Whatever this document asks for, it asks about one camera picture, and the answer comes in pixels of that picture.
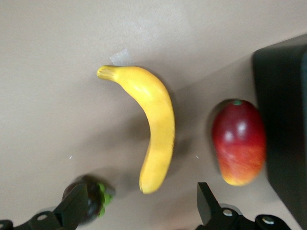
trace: gray surface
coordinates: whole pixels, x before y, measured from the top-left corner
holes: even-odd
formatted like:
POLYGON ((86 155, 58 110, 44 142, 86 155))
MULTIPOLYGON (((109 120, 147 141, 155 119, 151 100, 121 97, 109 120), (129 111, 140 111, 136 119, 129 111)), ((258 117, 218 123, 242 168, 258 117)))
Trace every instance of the gray surface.
POLYGON ((247 218, 273 214, 300 229, 264 170, 244 187, 222 180, 207 124, 222 100, 255 102, 252 52, 305 34, 306 9, 305 0, 0 1, 0 218, 21 224, 57 205, 75 177, 95 173, 117 198, 83 229, 193 230, 203 181, 247 218), (125 48, 174 101, 174 158, 152 195, 138 188, 146 117, 95 76, 125 48))

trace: white tape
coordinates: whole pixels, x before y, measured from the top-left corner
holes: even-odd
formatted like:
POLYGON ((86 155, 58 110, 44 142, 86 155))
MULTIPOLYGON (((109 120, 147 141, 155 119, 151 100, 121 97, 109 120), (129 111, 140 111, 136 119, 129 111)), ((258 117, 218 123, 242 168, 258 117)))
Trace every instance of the white tape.
POLYGON ((110 59, 115 66, 129 66, 132 64, 132 58, 127 49, 114 54, 110 59))

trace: banana tip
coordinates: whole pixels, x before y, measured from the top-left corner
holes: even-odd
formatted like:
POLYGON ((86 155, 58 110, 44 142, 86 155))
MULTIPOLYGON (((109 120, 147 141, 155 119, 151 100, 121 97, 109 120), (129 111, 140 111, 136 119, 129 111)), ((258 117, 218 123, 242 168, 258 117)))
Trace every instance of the banana tip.
POLYGON ((114 66, 102 66, 97 70, 97 76, 100 79, 114 81, 115 67, 114 66))

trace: banana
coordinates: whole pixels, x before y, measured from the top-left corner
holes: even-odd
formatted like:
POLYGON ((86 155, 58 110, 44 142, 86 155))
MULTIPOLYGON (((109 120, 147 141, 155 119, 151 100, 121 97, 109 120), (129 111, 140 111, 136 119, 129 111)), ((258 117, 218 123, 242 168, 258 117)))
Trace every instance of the banana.
POLYGON ((175 117, 168 91, 156 76, 136 66, 102 66, 97 76, 118 83, 146 114, 150 140, 140 172, 140 190, 153 193, 163 183, 173 155, 175 117))

